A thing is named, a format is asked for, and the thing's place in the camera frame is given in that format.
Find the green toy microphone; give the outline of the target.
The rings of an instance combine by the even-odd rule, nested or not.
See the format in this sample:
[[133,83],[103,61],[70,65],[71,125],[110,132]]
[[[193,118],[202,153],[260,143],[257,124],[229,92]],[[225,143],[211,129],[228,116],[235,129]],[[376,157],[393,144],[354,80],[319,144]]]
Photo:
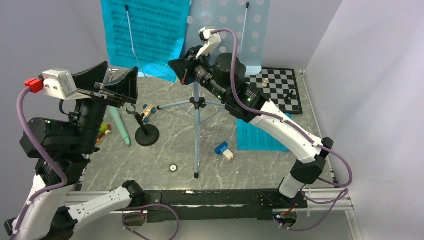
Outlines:
[[108,111],[109,111],[109,115],[114,120],[115,125],[116,125],[116,127],[119,131],[119,134],[121,135],[123,141],[125,142],[125,144],[128,147],[130,147],[132,145],[131,139],[130,139],[129,133],[128,133],[125,125],[124,125],[124,122],[122,120],[119,109],[117,107],[110,106]]

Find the blue sheet music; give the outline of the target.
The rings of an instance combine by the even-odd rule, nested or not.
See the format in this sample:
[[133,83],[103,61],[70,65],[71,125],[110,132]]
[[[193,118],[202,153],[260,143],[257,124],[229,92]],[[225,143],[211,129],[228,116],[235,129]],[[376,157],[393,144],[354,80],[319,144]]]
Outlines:
[[143,77],[174,83],[168,65],[180,57],[187,32],[189,0],[102,0],[109,63],[138,67]]
[[238,150],[246,151],[289,151],[270,134],[241,119],[236,121],[236,147]]

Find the black microphone stand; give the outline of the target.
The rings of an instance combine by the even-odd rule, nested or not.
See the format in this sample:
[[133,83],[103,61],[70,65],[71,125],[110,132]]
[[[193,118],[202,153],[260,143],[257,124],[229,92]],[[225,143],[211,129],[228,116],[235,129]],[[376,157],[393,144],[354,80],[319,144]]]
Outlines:
[[136,142],[143,147],[152,146],[155,144],[160,138],[159,129],[152,125],[144,123],[143,121],[143,111],[142,113],[137,112],[137,108],[135,104],[131,104],[129,107],[126,107],[126,112],[129,115],[133,115],[137,123],[139,124],[139,128],[135,133]]

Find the light blue music stand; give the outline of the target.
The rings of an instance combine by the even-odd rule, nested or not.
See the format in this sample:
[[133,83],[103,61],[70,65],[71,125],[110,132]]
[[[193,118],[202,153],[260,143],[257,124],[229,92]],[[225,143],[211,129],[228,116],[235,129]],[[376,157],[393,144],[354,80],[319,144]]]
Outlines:
[[[132,52],[133,55],[138,63],[138,67],[141,67],[141,71],[142,73],[145,75],[145,72],[143,70],[142,65],[140,64],[140,61],[138,59],[138,56],[135,52],[135,46],[134,46],[134,41],[133,41],[133,35],[132,35],[132,28],[131,28],[131,21],[130,21],[130,14],[129,14],[129,6],[127,4],[124,5],[125,8],[125,13],[126,13],[126,18],[127,18],[127,23],[128,23],[128,29],[129,29],[129,35],[130,35],[130,42],[131,42],[131,48],[132,48]],[[200,146],[199,146],[199,137],[200,137],[200,124],[201,124],[201,113],[200,113],[200,109],[204,108],[207,104],[212,104],[212,105],[216,105],[216,106],[220,106],[222,107],[221,110],[224,109],[224,104],[223,103],[218,103],[218,102],[214,102],[214,101],[209,101],[209,100],[205,100],[204,97],[200,97],[200,86],[204,87],[206,90],[210,91],[215,97],[217,97],[220,101],[224,101],[224,100],[228,100],[230,93],[230,70],[227,69],[225,70],[227,75],[225,74],[221,74],[218,73],[219,72],[219,66],[218,63],[219,61],[222,62],[222,66],[224,66],[224,58],[223,58],[224,54],[221,54],[220,56],[218,56],[215,60],[215,65],[213,67],[211,67],[212,70],[212,74],[211,77],[208,74],[206,76],[206,78],[202,79],[201,82],[194,82],[193,84],[193,91],[194,91],[194,96],[191,97],[189,100],[186,101],[181,101],[181,102],[175,102],[175,103],[170,103],[168,105],[162,105],[162,107],[164,108],[168,108],[168,107],[180,107],[181,105],[186,105],[186,104],[192,104],[195,108],[195,154],[194,154],[194,158],[195,158],[195,165],[194,165],[194,178],[198,179],[199,178],[199,167],[200,167],[200,160],[199,160],[199,152],[200,152]]]

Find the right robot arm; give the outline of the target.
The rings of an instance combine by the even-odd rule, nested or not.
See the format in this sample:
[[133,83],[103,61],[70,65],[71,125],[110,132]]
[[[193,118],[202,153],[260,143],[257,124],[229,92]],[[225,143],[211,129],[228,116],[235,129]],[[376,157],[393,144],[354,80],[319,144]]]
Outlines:
[[321,176],[326,157],[332,152],[332,139],[319,138],[287,117],[271,99],[246,81],[247,68],[236,53],[221,53],[214,64],[201,46],[192,47],[180,58],[168,61],[182,85],[197,83],[218,98],[235,118],[267,132],[287,147],[296,162],[281,181],[276,202],[288,208],[306,185]]

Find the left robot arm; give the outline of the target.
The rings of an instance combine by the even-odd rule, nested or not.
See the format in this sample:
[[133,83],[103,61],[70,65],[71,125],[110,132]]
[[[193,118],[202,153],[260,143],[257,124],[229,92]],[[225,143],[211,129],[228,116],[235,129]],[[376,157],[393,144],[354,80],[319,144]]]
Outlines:
[[[29,79],[18,96],[16,108],[24,129],[20,145],[36,159],[35,175],[25,204],[4,227],[12,240],[68,240],[76,231],[117,210],[137,210],[146,194],[134,180],[94,200],[66,206],[65,199],[98,152],[97,139],[108,107],[134,104],[138,99],[137,67],[106,82],[109,64],[104,61],[79,73],[64,69],[44,71]],[[23,103],[27,94],[43,91],[61,102],[74,100],[68,121],[45,117],[26,120]]]

